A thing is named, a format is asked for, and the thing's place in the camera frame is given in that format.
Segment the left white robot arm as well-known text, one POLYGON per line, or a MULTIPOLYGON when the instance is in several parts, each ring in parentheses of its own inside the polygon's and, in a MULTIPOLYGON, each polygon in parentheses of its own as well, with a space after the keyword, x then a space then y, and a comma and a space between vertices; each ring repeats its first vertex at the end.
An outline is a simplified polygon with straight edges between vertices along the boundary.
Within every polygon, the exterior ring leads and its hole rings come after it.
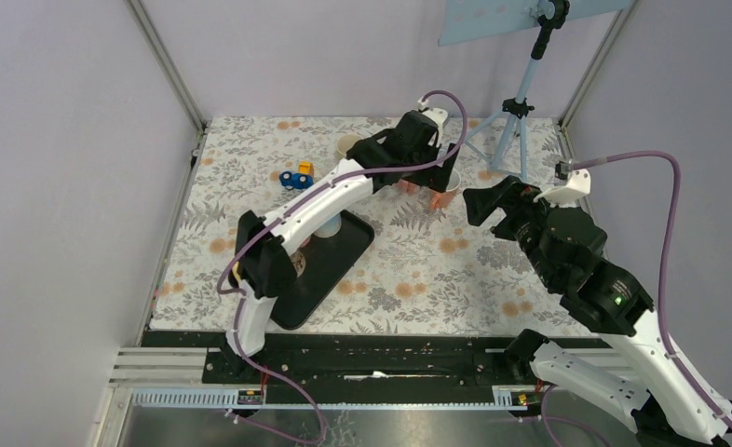
POLYGON ((421 184, 443 190, 459 146, 442 150, 449 115, 426 107, 405 113, 399 123, 357 140, 335 167, 287 204, 257 215, 249 210, 237 224, 234 258, 216 291, 237 298, 233 326, 225 333, 231 350, 224 370, 240 383, 260 370, 268 320, 278 297, 296 279, 291 255, 335 215, 386 186, 415 173, 432 175, 421 184))

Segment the cream floral mug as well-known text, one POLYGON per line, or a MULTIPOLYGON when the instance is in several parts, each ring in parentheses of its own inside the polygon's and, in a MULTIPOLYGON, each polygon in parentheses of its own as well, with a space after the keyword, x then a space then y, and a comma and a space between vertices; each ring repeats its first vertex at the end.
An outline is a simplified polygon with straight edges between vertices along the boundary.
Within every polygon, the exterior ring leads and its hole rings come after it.
POLYGON ((300 277, 306 269, 305 255, 301 251, 296 251, 291 256, 291 262, 296 272, 296 276, 300 277))

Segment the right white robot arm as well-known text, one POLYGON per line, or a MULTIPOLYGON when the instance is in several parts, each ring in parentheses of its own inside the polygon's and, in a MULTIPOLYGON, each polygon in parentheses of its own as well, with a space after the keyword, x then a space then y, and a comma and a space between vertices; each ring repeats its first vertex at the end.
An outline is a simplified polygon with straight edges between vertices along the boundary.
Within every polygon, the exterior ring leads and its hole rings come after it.
POLYGON ((468 189, 463 198, 473 226, 504 212, 493 235, 518 243, 547 291, 635 373, 626 379, 607 372, 527 329, 506 349, 510 379, 562 386, 623 423, 643 446, 725 445, 732 400, 684 372, 685 357, 664 342, 651 296, 629 271, 604 259, 607 235, 585 211, 553 206, 514 176, 468 189))

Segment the light green mug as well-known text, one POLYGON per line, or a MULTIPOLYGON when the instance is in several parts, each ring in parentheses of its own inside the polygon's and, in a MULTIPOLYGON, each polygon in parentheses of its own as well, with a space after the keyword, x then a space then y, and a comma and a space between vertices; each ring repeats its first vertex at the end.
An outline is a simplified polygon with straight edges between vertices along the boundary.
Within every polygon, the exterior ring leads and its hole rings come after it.
POLYGON ((336 142, 336 156, 338 159, 345 158, 347 153, 354 147, 354 145, 361 140, 361 137, 357 134, 346 134, 338 139, 336 142))

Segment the salmon textured square mug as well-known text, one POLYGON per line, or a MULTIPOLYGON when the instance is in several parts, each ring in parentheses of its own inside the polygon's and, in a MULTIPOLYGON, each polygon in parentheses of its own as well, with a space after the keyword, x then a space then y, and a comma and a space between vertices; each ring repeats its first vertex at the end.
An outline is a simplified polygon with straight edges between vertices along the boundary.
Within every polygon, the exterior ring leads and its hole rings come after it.
POLYGON ((443 192, 431 192, 429 209, 434 211, 447 208, 458 193, 460 184, 461 176, 456 169, 453 169, 445 190, 443 192))

